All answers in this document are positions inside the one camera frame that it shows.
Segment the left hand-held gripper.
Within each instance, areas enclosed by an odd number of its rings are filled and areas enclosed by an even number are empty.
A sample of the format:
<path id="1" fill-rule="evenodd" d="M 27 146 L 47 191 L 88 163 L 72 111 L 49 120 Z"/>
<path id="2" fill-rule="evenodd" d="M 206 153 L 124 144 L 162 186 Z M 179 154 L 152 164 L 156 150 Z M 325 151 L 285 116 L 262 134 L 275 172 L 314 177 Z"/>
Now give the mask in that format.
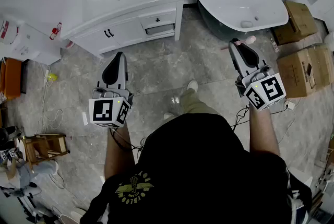
<path id="1" fill-rule="evenodd" d="M 94 88 L 89 99 L 90 123 L 106 128 L 123 127 L 133 98 L 126 88 L 127 59 L 123 52 L 118 52 L 110 61 L 102 79 L 107 86 Z"/>

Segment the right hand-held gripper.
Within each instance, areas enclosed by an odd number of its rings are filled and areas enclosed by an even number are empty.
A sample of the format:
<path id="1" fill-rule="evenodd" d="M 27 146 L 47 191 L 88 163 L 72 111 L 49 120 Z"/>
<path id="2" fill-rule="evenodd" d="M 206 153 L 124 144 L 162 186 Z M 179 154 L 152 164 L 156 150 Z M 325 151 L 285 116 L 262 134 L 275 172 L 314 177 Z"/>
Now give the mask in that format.
<path id="1" fill-rule="evenodd" d="M 255 47 L 232 39 L 229 42 L 229 52 L 235 69 L 244 77 L 238 77 L 236 87 L 241 98 L 250 106 L 262 111 L 286 96 L 280 74 L 274 73 Z"/>

